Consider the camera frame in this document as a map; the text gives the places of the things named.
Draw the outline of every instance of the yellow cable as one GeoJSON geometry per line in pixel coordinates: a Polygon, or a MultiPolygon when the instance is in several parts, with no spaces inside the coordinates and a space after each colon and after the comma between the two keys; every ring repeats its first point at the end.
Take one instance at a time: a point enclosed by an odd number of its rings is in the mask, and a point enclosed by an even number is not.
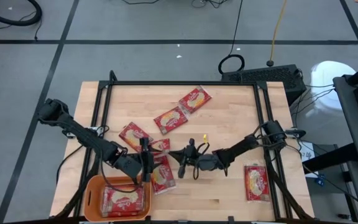
{"type": "Polygon", "coordinates": [[[286,6],[286,5],[287,5],[287,0],[284,0],[283,7],[281,8],[281,12],[280,12],[280,17],[278,18],[276,27],[274,28],[273,41],[272,41],[272,51],[270,52],[270,60],[273,59],[274,42],[275,42],[275,40],[276,40],[276,33],[277,33],[278,26],[280,25],[281,19],[283,18],[284,9],[285,9],[285,6],[286,6]]]}

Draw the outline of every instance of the orange basket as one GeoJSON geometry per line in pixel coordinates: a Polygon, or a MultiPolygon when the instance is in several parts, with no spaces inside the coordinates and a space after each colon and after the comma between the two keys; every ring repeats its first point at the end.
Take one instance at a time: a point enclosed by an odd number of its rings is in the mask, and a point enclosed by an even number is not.
{"type": "MultiPolygon", "coordinates": [[[[129,177],[107,177],[107,180],[113,185],[125,185],[133,184],[133,181],[129,177]]],[[[85,218],[91,222],[114,222],[114,221],[132,221],[143,220],[150,212],[152,189],[150,183],[143,183],[145,194],[145,207],[138,215],[129,217],[102,217],[101,203],[102,203],[102,191],[104,190],[106,183],[101,175],[96,175],[88,182],[85,190],[85,202],[84,202],[84,215],[85,218]]]]}

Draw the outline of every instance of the white container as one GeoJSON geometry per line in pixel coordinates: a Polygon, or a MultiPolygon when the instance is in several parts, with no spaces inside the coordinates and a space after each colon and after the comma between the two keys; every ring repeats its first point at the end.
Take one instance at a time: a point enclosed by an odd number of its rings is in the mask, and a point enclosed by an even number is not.
{"type": "MultiPolygon", "coordinates": [[[[326,86],[333,84],[333,78],[343,75],[353,75],[355,70],[348,65],[339,62],[325,61],[321,62],[311,69],[311,86],[326,86]]],[[[305,139],[318,144],[338,144],[343,146],[352,142],[352,138],[347,127],[342,107],[335,90],[327,95],[318,98],[323,91],[333,89],[333,86],[310,87],[311,97],[309,100],[302,101],[299,110],[315,100],[301,113],[298,113],[298,129],[307,132],[305,139]]]]}

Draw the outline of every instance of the wooden table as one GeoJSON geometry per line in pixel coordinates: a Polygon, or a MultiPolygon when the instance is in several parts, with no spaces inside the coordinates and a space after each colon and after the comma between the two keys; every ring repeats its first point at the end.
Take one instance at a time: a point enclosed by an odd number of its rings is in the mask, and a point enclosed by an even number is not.
{"type": "MultiPolygon", "coordinates": [[[[90,126],[97,86],[98,82],[82,84],[74,118],[83,126],[90,126]]],[[[112,139],[126,145],[118,134],[125,125],[133,121],[154,139],[170,138],[173,150],[185,147],[189,138],[194,138],[196,145],[199,145],[203,142],[203,135],[207,134],[211,144],[209,152],[211,152],[234,145],[259,125],[254,91],[251,86],[205,86],[213,99],[192,114],[189,122],[162,136],[153,119],[175,107],[177,101],[194,87],[114,85],[107,120],[110,131],[105,134],[105,139],[112,139]]],[[[282,83],[268,83],[268,92],[274,119],[279,120],[283,129],[292,127],[282,83]]],[[[260,97],[266,120],[261,91],[260,97]]],[[[103,106],[99,112],[99,123],[102,110],[103,106]]],[[[298,147],[295,140],[287,140],[287,143],[298,147]]],[[[65,156],[78,146],[76,139],[68,140],[65,156]]],[[[56,215],[78,188],[84,154],[85,150],[77,152],[63,165],[51,215],[56,215]]],[[[314,216],[299,154],[290,148],[284,148],[281,154],[289,191],[306,213],[314,216]]],[[[225,221],[228,216],[234,216],[236,221],[274,220],[271,202],[248,202],[245,196],[243,166],[254,163],[265,164],[261,147],[237,157],[231,164],[227,177],[222,170],[201,171],[199,179],[193,180],[193,169],[188,167],[185,177],[178,179],[178,163],[171,157],[169,162],[176,178],[177,188],[153,196],[152,210],[149,214],[152,220],[225,221]]],[[[121,171],[112,169],[106,164],[104,170],[107,176],[123,175],[121,171]]],[[[277,192],[281,216],[285,217],[282,195],[278,188],[277,192]]]]}

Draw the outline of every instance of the red snack package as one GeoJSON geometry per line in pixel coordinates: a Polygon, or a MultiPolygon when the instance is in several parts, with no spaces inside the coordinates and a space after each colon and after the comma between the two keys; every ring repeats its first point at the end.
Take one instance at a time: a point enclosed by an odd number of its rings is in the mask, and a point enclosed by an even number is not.
{"type": "Polygon", "coordinates": [[[186,108],[186,110],[190,113],[194,113],[211,98],[212,97],[204,90],[202,86],[198,86],[185,97],[180,99],[179,104],[186,108]]]}
{"type": "Polygon", "coordinates": [[[179,106],[154,118],[155,124],[160,128],[162,134],[167,134],[171,130],[187,122],[187,118],[179,106]]]}
{"type": "MultiPolygon", "coordinates": [[[[120,190],[133,190],[135,185],[119,185],[120,190]]],[[[137,215],[144,209],[144,190],[139,187],[135,192],[122,193],[108,186],[103,190],[102,217],[137,215]]]]}
{"type": "Polygon", "coordinates": [[[131,122],[125,126],[124,130],[121,131],[118,135],[122,140],[124,140],[130,147],[135,149],[137,152],[140,152],[141,146],[139,139],[140,138],[149,138],[149,141],[152,142],[154,139],[150,137],[146,132],[141,130],[138,125],[131,122]]]}
{"type": "Polygon", "coordinates": [[[244,166],[248,201],[270,201],[266,167],[244,166]]]}
{"type": "Polygon", "coordinates": [[[154,149],[160,149],[161,151],[166,151],[166,150],[170,149],[169,139],[161,139],[161,140],[158,140],[158,141],[154,141],[154,142],[150,143],[150,145],[154,149]]]}
{"type": "Polygon", "coordinates": [[[167,156],[154,156],[154,163],[158,162],[160,162],[161,165],[156,167],[152,174],[152,185],[154,194],[156,195],[176,187],[175,179],[173,178],[167,156]]]}

